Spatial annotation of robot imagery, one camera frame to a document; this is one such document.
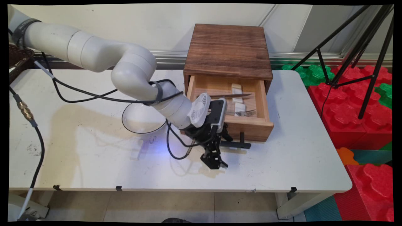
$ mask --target wooden drawer box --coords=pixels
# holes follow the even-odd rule
[[[256,109],[256,114],[249,117],[236,117],[226,115],[225,122],[228,124],[229,135],[234,139],[240,139],[240,132],[244,132],[244,138],[252,141],[265,142],[268,139],[274,125],[269,121],[267,97],[265,94],[265,84],[262,80],[245,78],[231,78],[219,76],[191,76],[187,98],[195,101],[197,96],[206,92],[209,95],[232,94],[232,83],[242,85],[246,110]],[[234,103],[231,98],[226,99],[228,103],[227,111],[234,111]]]
[[[263,27],[196,24],[183,70],[185,93],[191,76],[272,81]]]

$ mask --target wicker basket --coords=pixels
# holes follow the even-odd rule
[[[25,49],[30,56],[33,56],[34,52],[30,49]],[[18,75],[30,68],[34,68],[33,60],[25,53],[24,50],[19,49],[16,45],[8,44],[8,62],[9,68],[14,67],[18,62],[18,66],[10,72],[10,84],[18,77]]]

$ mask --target white robotic arm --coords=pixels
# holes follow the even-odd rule
[[[27,19],[28,16],[8,5],[8,28],[11,31]],[[23,40],[27,47],[94,72],[102,72],[115,66],[111,79],[120,92],[142,101],[156,99],[158,89],[148,84],[156,69],[156,59],[142,46],[102,39],[70,26],[42,22],[29,25]],[[160,85],[163,89],[162,98],[179,92],[169,82],[162,82]],[[192,104],[183,95],[153,107],[179,129],[191,125],[189,112]]]
[[[156,59],[147,49],[132,43],[102,39],[65,25],[34,21],[8,5],[8,28],[14,33],[13,38],[19,40],[19,45],[46,52],[94,72],[115,66],[111,72],[111,79],[120,92],[140,101],[157,99],[158,88],[148,83],[155,72]],[[24,26],[27,26],[25,33],[20,32]],[[179,93],[170,82],[161,82],[159,85],[162,88],[163,99]],[[152,107],[193,139],[191,145],[186,145],[171,130],[184,146],[204,147],[205,153],[201,156],[201,160],[211,169],[228,166],[220,157],[221,136],[229,141],[226,146],[243,147],[244,143],[232,142],[233,139],[226,129],[227,125],[224,124],[227,108],[224,98],[211,101],[211,97],[203,93],[191,103],[184,95],[177,95]],[[173,156],[171,152],[170,154],[173,158],[183,159],[190,150],[182,158]]]

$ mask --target wooden box top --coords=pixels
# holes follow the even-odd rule
[[[196,24],[184,74],[271,81],[264,28]]]

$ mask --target black cable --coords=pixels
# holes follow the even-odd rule
[[[123,103],[141,103],[141,104],[153,104],[153,103],[155,102],[155,101],[131,101],[131,100],[115,99],[115,98],[110,98],[110,97],[103,97],[103,96],[99,96],[99,95],[96,95],[96,94],[93,94],[93,93],[90,93],[90,92],[86,92],[86,91],[84,91],[84,90],[80,90],[80,89],[75,88],[75,87],[72,87],[72,86],[70,86],[70,85],[67,85],[66,83],[64,83],[64,82],[62,82],[62,81],[60,81],[60,80],[58,80],[57,78],[53,78],[53,79],[54,79],[57,83],[59,83],[59,84],[65,86],[65,87],[67,87],[67,88],[70,88],[70,89],[72,89],[72,90],[75,90],[75,91],[78,91],[78,92],[82,92],[82,93],[85,93],[85,94],[90,95],[90,96],[93,96],[93,97],[98,97],[98,98],[101,98],[101,99],[109,100],[109,101],[116,101],[116,102],[123,102]],[[171,96],[162,98],[161,102],[166,101],[166,100],[169,100],[169,99],[171,99],[171,98],[173,98],[173,97],[175,97],[175,96],[181,95],[181,94],[183,94],[183,91],[178,92],[178,93],[176,93],[176,94],[173,94],[173,95],[171,95]]]
[[[23,101],[21,100],[21,98],[19,97],[19,95],[17,95],[17,94],[15,93],[15,91],[14,91],[11,87],[10,87],[10,92],[13,94],[13,97],[14,97],[14,99],[15,99],[15,101],[16,101],[17,103],[23,102]],[[29,187],[29,188],[33,188],[33,187],[35,186],[36,178],[38,177],[39,171],[40,171],[40,169],[41,169],[41,167],[42,167],[43,159],[44,159],[44,157],[45,157],[45,144],[44,144],[44,142],[43,142],[42,134],[41,134],[41,132],[39,131],[38,125],[36,124],[35,120],[34,120],[34,119],[31,119],[31,120],[29,120],[29,122],[30,122],[31,125],[35,128],[35,131],[36,131],[36,133],[38,134],[39,141],[40,141],[40,143],[41,143],[41,158],[40,158],[40,160],[39,160],[38,166],[36,167],[35,174],[33,175],[32,182],[31,182],[31,186]]]
[[[176,156],[174,156],[173,153],[170,151],[170,147],[169,147],[169,131],[170,131],[170,124],[168,123],[168,132],[166,133],[166,146],[168,147],[168,151],[169,151],[170,156],[172,156],[174,159],[177,159],[177,160],[185,159],[185,158],[188,156],[187,153],[186,153],[183,157],[176,157]]]
[[[211,141],[213,140],[213,138],[214,138],[213,136],[211,136],[209,139],[207,139],[206,141],[203,141],[203,142],[201,142],[201,143],[192,144],[192,145],[187,145],[187,144],[185,144],[185,143],[180,139],[180,137],[172,130],[172,128],[170,127],[171,123],[168,122],[168,119],[166,119],[166,124],[168,125],[168,133],[169,133],[169,131],[172,131],[172,133],[176,136],[176,138],[180,141],[180,143],[181,143],[184,147],[186,147],[186,148],[195,147],[195,146],[199,146],[199,145],[203,145],[203,144],[209,143],[209,142],[211,142]]]
[[[10,86],[10,92],[11,92],[13,95],[16,95],[15,91],[11,88],[11,86]]]
[[[46,66],[47,66],[49,72],[50,72],[51,74],[53,74],[53,72],[51,71],[51,68],[50,68],[50,64],[49,64],[49,62],[48,62],[48,60],[47,60],[47,57],[46,57],[46,55],[45,55],[44,52],[42,52],[42,56],[43,56],[43,58],[45,59],[45,63],[46,63]],[[57,95],[59,95],[60,99],[61,99],[62,101],[64,101],[64,102],[67,102],[67,103],[80,103],[80,102],[85,102],[85,101],[91,101],[91,100],[98,99],[98,97],[91,97],[91,98],[83,99],[83,100],[69,101],[69,100],[65,99],[65,98],[62,96],[62,94],[60,93],[59,87],[57,86],[57,83],[56,83],[54,80],[53,80],[53,85],[54,85],[54,88],[56,89]],[[117,91],[117,89],[114,89],[114,90],[112,90],[112,91],[110,91],[110,92],[107,92],[107,93],[105,93],[105,94],[102,94],[101,96],[104,97],[104,96],[109,95],[109,94],[111,94],[111,93],[114,93],[114,92],[116,92],[116,91]]]
[[[322,103],[322,109],[321,109],[321,115],[320,115],[320,118],[321,118],[321,119],[322,119],[322,113],[324,112],[324,104],[325,104],[326,100],[327,100],[328,97],[329,97],[329,92],[331,92],[331,89],[332,89],[332,86],[329,88],[329,91],[328,91],[327,97],[326,97],[325,100],[324,100],[324,103]]]
[[[42,151],[41,151],[41,159],[39,160],[39,164],[38,164],[38,166],[36,167],[35,174],[33,175],[32,183],[31,183],[31,186],[30,186],[29,188],[33,188],[33,187],[35,186],[36,177],[37,177],[38,174],[39,174],[39,170],[41,169],[41,166],[42,166],[42,163],[43,163],[43,158],[45,157],[45,144],[44,144],[44,142],[43,142],[42,134],[41,134],[41,132],[39,131],[39,129],[38,129],[37,126],[35,127],[35,130],[36,130],[36,133],[38,134],[39,141],[41,142],[41,149],[42,149]]]
[[[52,81],[53,81],[53,84],[54,84],[54,88],[56,89],[57,95],[59,95],[60,99],[63,100],[64,102],[67,102],[67,103],[80,103],[80,102],[85,102],[85,101],[91,101],[91,100],[98,99],[98,97],[91,97],[91,98],[88,98],[88,99],[77,100],[77,101],[69,101],[69,100],[66,100],[66,99],[62,96],[62,94],[60,93],[60,90],[59,90],[59,87],[57,86],[56,81],[55,81],[55,80],[52,80]],[[109,94],[111,94],[111,93],[114,93],[114,92],[116,92],[116,91],[117,91],[117,89],[112,90],[112,91],[110,91],[110,92],[107,92],[107,93],[105,93],[105,94],[102,94],[101,96],[104,97],[104,96],[109,95]]]
[[[46,63],[47,69],[49,70],[49,72],[50,72],[51,74],[53,74],[53,72],[51,71],[51,68],[50,68],[50,64],[49,64],[49,62],[47,61],[47,57],[46,57],[45,53],[44,53],[44,52],[41,52],[41,53],[42,53],[42,57],[45,59],[45,63]]]

